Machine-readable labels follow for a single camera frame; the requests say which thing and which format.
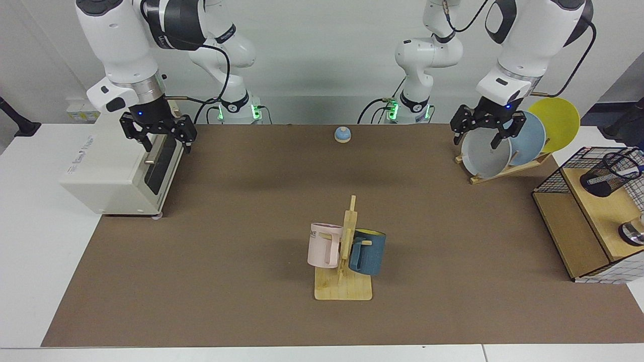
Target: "light blue plate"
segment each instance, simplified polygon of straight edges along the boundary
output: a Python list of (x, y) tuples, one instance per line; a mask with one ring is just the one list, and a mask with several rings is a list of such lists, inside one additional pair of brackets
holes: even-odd
[(539, 156), (545, 146), (545, 128), (541, 120), (528, 111), (526, 123), (521, 132), (515, 138), (510, 138), (512, 151), (518, 152), (516, 157), (510, 161), (510, 166), (521, 166), (534, 160)]

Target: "mug rack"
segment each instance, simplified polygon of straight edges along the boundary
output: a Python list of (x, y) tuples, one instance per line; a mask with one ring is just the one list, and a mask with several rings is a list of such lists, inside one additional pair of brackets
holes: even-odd
[(355, 211), (355, 195), (351, 196), (349, 210), (340, 239), (340, 261), (333, 269), (317, 268), (315, 298), (317, 300), (371, 300), (373, 298), (371, 276), (349, 269), (349, 257), (354, 239), (358, 213)]

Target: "brown table mat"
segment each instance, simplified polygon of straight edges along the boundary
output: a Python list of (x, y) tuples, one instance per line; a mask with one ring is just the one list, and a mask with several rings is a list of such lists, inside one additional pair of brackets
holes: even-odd
[[(104, 217), (44, 347), (644, 342), (626, 285), (574, 284), (530, 191), (471, 186), (447, 126), (208, 126), (164, 218)], [(316, 301), (310, 222), (387, 233), (372, 301)]]

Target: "pink mug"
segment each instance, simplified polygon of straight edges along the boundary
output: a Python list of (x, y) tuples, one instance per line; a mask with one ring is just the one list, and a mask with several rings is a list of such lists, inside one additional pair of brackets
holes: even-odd
[(340, 237), (342, 227), (338, 225), (311, 224), (308, 239), (308, 263), (318, 268), (336, 268), (340, 259)]

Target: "white box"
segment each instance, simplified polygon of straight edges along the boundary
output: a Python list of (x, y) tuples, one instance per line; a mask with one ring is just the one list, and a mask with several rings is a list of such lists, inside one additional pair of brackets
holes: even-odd
[(150, 135), (155, 148), (148, 153), (125, 137), (119, 118), (99, 117), (60, 183), (97, 214), (159, 214), (183, 147), (172, 137)]

